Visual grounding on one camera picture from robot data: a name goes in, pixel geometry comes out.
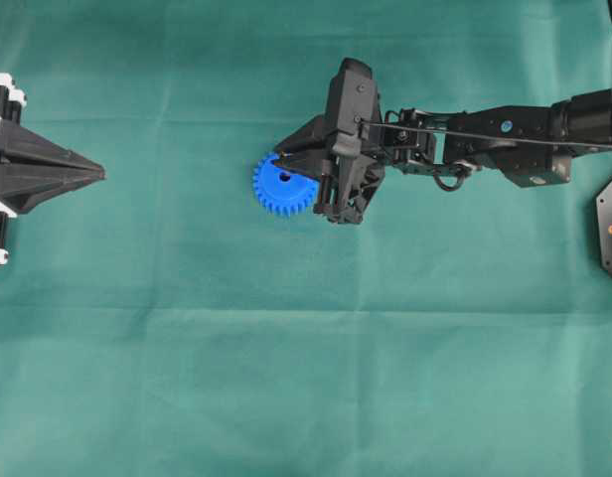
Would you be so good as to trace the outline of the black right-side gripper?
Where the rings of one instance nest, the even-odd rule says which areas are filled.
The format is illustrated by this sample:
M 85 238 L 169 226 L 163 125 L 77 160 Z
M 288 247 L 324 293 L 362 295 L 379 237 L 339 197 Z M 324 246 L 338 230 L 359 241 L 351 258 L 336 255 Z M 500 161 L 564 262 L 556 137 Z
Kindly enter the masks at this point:
M 279 142 L 280 168 L 320 182 L 314 212 L 338 225 L 358 225 L 384 179 L 371 126 L 382 119 L 372 69 L 342 60 L 331 79 L 325 114 L 318 114 Z

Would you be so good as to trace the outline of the black white left-side gripper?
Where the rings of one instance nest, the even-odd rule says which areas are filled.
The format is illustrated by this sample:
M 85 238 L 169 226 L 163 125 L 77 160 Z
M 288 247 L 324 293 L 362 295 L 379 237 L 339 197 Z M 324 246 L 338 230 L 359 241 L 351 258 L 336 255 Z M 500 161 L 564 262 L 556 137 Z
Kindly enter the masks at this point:
M 105 178 L 99 164 L 19 125 L 25 107 L 25 93 L 16 88 L 10 74 L 0 73 L 0 154 L 52 165 L 0 165 L 0 266 L 9 260 L 6 233 L 10 219 Z

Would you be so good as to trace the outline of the black right-side robot arm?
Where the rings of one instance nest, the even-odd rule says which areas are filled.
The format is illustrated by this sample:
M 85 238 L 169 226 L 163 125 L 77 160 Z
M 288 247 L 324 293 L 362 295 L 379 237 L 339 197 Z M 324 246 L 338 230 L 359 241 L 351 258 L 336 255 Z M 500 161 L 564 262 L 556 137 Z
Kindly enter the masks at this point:
M 612 89 L 454 113 L 382 112 L 380 99 L 372 69 L 346 58 L 324 112 L 273 149 L 275 166 L 318 182 L 313 211 L 331 223 L 359 224 L 388 167 L 446 192 L 484 168 L 529 188 L 565 184 L 573 159 L 612 151 Z

